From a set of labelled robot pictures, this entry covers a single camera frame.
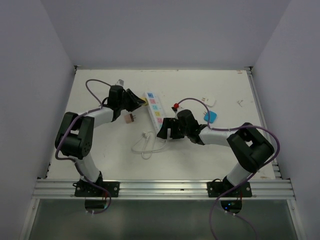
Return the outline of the yellow plug block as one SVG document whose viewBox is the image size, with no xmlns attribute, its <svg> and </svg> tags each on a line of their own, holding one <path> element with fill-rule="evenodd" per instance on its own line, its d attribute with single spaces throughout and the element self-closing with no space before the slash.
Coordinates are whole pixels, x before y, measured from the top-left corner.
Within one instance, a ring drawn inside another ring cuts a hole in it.
<svg viewBox="0 0 320 240">
<path fill-rule="evenodd" d="M 143 98 L 142 100 L 143 100 L 142 106 L 147 106 L 148 105 L 148 100 L 146 98 Z"/>
</svg>

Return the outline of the brown plug block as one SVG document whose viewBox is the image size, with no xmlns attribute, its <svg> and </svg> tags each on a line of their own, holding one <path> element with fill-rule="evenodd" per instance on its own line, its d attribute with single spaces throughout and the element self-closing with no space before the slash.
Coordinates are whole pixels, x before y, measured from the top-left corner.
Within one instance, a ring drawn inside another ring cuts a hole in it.
<svg viewBox="0 0 320 240">
<path fill-rule="evenodd" d="M 133 115 L 132 113 L 127 114 L 127 115 L 124 116 L 124 120 L 125 120 L 126 124 L 133 123 L 135 121 L 135 119 L 136 119 L 136 116 Z"/>
</svg>

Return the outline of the white power strip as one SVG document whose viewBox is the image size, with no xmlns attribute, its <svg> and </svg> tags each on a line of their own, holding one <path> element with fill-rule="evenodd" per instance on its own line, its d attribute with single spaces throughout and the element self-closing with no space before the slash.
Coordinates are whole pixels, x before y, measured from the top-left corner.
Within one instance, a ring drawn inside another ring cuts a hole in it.
<svg viewBox="0 0 320 240">
<path fill-rule="evenodd" d="M 147 109 L 155 129 L 155 134 L 157 135 L 161 130 L 164 118 L 166 117 L 164 108 L 161 104 L 159 96 L 155 92 L 146 91 L 144 93 L 144 97 L 147 102 Z"/>
</svg>

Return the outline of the blue plug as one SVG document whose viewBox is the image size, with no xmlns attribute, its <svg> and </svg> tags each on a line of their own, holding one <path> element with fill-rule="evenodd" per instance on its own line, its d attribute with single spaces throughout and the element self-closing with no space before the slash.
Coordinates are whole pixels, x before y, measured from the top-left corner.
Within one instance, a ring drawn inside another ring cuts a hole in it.
<svg viewBox="0 0 320 240">
<path fill-rule="evenodd" d="M 215 120 L 217 119 L 217 114 L 213 111 L 209 112 L 204 112 L 203 113 L 203 120 L 207 123 L 209 122 L 210 124 L 214 123 Z"/>
</svg>

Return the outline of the white plug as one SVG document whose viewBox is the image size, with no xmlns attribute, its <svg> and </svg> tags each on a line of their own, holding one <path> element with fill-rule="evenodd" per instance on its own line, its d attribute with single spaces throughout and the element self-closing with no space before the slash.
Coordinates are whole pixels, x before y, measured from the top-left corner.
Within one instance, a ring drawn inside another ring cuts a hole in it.
<svg viewBox="0 0 320 240">
<path fill-rule="evenodd" d="M 215 103 L 216 103 L 216 99 L 214 96 L 209 95 L 209 96 L 203 96 L 200 99 L 208 108 L 213 108 Z"/>
</svg>

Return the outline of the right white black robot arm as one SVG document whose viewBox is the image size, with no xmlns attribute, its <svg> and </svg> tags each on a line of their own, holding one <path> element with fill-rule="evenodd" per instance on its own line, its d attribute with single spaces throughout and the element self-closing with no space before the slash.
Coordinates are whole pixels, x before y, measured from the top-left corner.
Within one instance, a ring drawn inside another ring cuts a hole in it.
<svg viewBox="0 0 320 240">
<path fill-rule="evenodd" d="M 275 153 L 271 143 L 252 124 L 246 122 L 235 130 L 212 130 L 208 125 L 198 123 L 188 109 L 177 111 L 175 117 L 164 118 L 157 137 L 163 140 L 187 137 L 197 145 L 229 147 L 237 164 L 222 181 L 209 182 L 208 191 L 231 197 L 241 190 L 240 184 Z"/>
</svg>

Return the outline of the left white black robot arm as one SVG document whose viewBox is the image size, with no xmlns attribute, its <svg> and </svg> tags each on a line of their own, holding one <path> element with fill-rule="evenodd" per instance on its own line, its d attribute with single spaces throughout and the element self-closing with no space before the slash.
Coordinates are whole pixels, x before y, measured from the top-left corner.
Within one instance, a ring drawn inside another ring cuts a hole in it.
<svg viewBox="0 0 320 240">
<path fill-rule="evenodd" d="M 86 182 L 86 190 L 92 196 L 103 193 L 104 184 L 99 181 L 101 172 L 91 156 L 94 129 L 114 122 L 123 110 L 133 112 L 146 101 L 136 96 L 129 88 L 110 86 L 108 96 L 98 100 L 99 107 L 82 113 L 66 112 L 60 124 L 54 145 L 55 158 L 74 163 L 80 180 Z"/>
</svg>

